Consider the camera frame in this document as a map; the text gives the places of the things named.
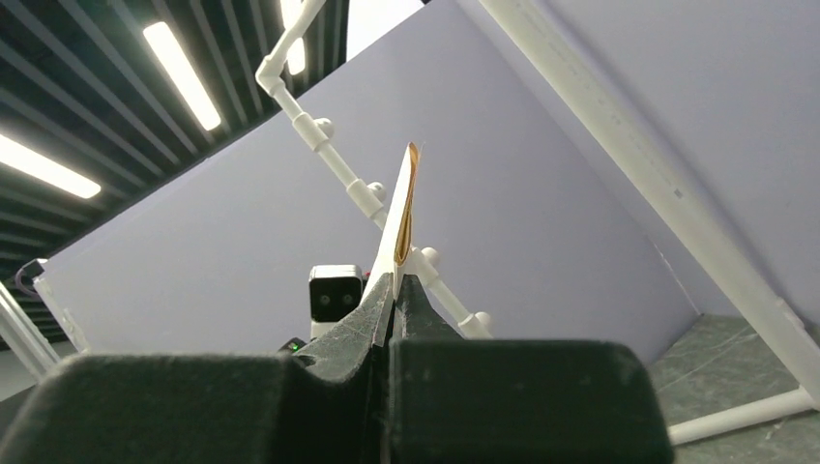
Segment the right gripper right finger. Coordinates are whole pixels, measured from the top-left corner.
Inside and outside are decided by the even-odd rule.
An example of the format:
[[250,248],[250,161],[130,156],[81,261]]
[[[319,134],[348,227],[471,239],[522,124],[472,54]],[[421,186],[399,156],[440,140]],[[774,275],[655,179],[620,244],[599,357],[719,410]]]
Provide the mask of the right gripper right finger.
[[467,339],[407,276],[389,348],[394,463],[671,463],[648,371],[620,343]]

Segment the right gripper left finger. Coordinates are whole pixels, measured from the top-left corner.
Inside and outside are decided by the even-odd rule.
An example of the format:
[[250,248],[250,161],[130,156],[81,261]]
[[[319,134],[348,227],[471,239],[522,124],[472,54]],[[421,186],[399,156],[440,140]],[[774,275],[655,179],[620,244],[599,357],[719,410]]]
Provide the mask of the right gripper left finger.
[[35,389],[5,463],[375,463],[390,275],[292,355],[76,355]]

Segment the cream letter paper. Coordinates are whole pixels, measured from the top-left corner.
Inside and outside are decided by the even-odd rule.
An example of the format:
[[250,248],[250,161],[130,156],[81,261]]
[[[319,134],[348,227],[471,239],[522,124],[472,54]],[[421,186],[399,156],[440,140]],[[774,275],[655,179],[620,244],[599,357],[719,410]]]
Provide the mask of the cream letter paper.
[[391,279],[392,297],[396,301],[404,276],[405,264],[411,254],[413,197],[420,162],[420,149],[410,142],[395,183],[390,208],[383,228],[376,258],[371,268],[363,299],[375,292],[383,276]]

